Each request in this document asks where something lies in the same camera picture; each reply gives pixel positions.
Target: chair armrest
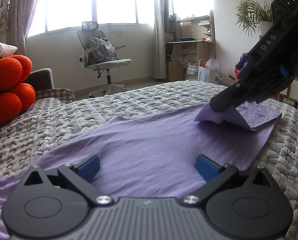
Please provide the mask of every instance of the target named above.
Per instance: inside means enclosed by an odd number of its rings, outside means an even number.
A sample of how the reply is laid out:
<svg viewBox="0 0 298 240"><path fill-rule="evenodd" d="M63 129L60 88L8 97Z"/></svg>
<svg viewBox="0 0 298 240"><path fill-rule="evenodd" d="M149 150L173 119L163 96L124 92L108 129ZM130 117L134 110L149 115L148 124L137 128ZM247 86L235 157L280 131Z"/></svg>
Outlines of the chair armrest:
<svg viewBox="0 0 298 240"><path fill-rule="evenodd" d="M87 56L90 52L92 52L92 51L94 51L95 49L98 49L98 48L99 48L99 46L95 46L95 47L86 49L86 50L83 52L83 54L82 54L82 56L80 57L80 59L79 59L80 62L84 61L84 59L86 58L86 56Z"/></svg>
<svg viewBox="0 0 298 240"><path fill-rule="evenodd" d="M118 50L118 49L121 49L121 48L124 48L124 47L126 47L127 45L121 45L121 46L117 46L117 47L114 47L116 50Z"/></svg>
<svg viewBox="0 0 298 240"><path fill-rule="evenodd" d="M35 91L54 89L52 69L43 68L32 71L24 83L33 86Z"/></svg>

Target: backpack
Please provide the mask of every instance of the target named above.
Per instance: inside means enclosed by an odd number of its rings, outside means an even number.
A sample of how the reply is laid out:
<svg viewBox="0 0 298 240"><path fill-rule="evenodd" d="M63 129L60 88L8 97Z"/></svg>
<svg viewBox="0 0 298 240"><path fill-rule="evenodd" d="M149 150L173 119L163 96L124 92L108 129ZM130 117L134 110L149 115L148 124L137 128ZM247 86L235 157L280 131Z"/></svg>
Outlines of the backpack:
<svg viewBox="0 0 298 240"><path fill-rule="evenodd" d="M93 55L93 63L102 63L106 61L118 60L118 56L116 55L116 49L106 38L101 38L99 36L93 36L89 39L89 46L95 47L99 46L98 49L95 49L92 52Z"/></svg>

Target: chair backrest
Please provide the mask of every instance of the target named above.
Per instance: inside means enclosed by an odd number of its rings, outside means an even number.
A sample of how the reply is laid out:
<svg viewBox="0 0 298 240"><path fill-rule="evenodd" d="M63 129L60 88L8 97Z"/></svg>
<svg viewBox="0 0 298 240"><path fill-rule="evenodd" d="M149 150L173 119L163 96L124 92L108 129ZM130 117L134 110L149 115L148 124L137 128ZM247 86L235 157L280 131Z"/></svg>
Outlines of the chair backrest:
<svg viewBox="0 0 298 240"><path fill-rule="evenodd" d="M83 49L87 49L89 47L88 40L93 36L99 36L101 38L105 38L104 32L101 30L95 30L95 31L76 30L76 33L78 34L78 37Z"/></svg>

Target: gray woven blanket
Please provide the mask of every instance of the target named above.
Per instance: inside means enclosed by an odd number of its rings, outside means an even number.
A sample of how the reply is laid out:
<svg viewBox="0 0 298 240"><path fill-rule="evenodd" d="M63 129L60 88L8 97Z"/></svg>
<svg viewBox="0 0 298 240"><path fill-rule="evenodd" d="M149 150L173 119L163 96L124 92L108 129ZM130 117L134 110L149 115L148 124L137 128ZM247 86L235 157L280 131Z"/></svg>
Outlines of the gray woven blanket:
<svg viewBox="0 0 298 240"><path fill-rule="evenodd" d="M27 112L0 128L0 178L20 171L115 115L132 118L200 104L222 89L203 82L179 81L76 102L72 102L69 90L41 92ZM298 111L271 99L264 104L281 111L282 118L253 166L265 166L289 199L294 219L286 237L298 239Z"/></svg>

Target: purple cloth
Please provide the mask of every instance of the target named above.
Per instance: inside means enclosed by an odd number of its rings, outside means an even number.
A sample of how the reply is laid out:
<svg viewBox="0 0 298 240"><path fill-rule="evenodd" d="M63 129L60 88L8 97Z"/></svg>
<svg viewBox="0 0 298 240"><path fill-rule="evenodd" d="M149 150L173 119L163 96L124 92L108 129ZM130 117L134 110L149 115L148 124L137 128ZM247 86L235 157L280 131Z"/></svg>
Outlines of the purple cloth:
<svg viewBox="0 0 298 240"><path fill-rule="evenodd" d="M190 106L135 119L114 117L32 164L53 169L97 154L100 171L92 184L115 200L121 196L180 198L205 184L195 169L197 155L204 154L221 165L230 163L247 170L281 117L276 110L251 104L222 113L212 112L208 105L201 107ZM195 122L195 117L220 125ZM26 171L0 179L0 239L8 238L1 221L1 208Z"/></svg>

